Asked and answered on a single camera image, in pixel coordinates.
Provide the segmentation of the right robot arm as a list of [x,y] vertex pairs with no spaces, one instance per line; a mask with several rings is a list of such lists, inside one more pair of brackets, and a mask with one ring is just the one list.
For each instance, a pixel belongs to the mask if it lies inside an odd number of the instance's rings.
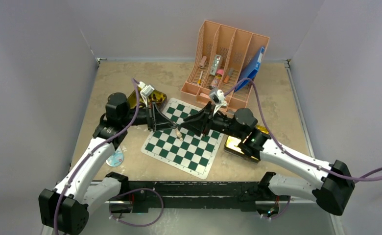
[[270,199],[274,195],[295,196],[314,201],[326,212],[341,216],[349,202],[355,183],[347,165],[317,160],[279,143],[271,134],[257,128],[258,120],[248,108],[240,108],[233,117],[215,112],[210,102],[200,111],[186,117],[181,128],[204,136],[210,131],[240,139],[238,148],[248,158],[273,163],[298,175],[287,178],[269,173],[258,186],[259,195]]

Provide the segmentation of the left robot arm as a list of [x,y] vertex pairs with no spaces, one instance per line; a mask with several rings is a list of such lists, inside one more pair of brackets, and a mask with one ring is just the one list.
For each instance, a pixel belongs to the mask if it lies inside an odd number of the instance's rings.
[[159,111],[156,103],[132,109],[124,93],[109,95],[105,113],[84,155],[54,189],[40,193],[42,223],[53,228],[55,234],[78,235],[89,216],[105,201],[112,197],[124,200],[128,195],[144,191],[144,188],[131,189],[128,177],[115,172],[107,174],[98,185],[91,184],[126,137],[129,127],[144,124],[153,132],[177,128],[175,122]]

